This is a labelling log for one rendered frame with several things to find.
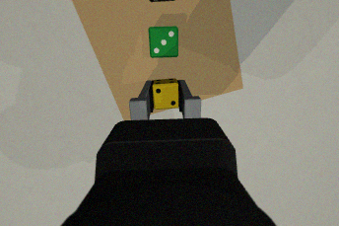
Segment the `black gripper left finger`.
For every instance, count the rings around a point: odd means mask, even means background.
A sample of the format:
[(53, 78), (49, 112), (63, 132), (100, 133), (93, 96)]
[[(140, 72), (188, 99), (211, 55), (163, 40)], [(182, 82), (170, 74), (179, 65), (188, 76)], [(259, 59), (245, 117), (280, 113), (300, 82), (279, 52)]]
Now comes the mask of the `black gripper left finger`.
[(154, 110), (153, 83), (154, 80), (146, 81), (139, 97), (129, 101), (131, 120), (150, 118), (150, 113)]

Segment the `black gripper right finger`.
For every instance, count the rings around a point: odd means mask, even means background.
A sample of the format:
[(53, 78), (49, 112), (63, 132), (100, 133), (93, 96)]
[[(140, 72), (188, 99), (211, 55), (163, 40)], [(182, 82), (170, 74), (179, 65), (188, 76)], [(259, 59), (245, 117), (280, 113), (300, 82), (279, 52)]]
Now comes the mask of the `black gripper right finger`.
[(178, 83), (178, 107), (183, 118), (201, 118), (201, 99), (199, 96), (192, 96), (184, 80), (177, 80)]

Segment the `tan square mat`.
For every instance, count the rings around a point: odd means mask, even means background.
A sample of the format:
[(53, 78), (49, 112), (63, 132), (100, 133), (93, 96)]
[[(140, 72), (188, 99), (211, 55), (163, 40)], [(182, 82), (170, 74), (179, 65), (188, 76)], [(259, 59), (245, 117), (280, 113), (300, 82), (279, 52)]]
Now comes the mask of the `tan square mat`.
[[(231, 0), (72, 0), (123, 120), (146, 81), (184, 80), (201, 101), (243, 89)], [(178, 27), (178, 57), (150, 56), (150, 27)]]

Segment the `green die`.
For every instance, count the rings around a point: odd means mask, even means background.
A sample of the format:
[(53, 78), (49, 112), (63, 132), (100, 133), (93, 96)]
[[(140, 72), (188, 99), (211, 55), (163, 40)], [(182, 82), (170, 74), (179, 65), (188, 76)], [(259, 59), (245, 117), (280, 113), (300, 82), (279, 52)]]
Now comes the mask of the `green die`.
[(178, 57), (178, 27), (150, 27), (150, 56)]

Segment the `yellow die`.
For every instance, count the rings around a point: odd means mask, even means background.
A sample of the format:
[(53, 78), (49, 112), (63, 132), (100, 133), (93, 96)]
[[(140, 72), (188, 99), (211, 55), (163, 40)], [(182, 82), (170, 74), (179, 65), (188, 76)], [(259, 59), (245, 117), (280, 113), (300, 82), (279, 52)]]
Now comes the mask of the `yellow die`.
[(178, 83), (175, 78), (154, 80), (153, 83), (154, 109), (178, 108)]

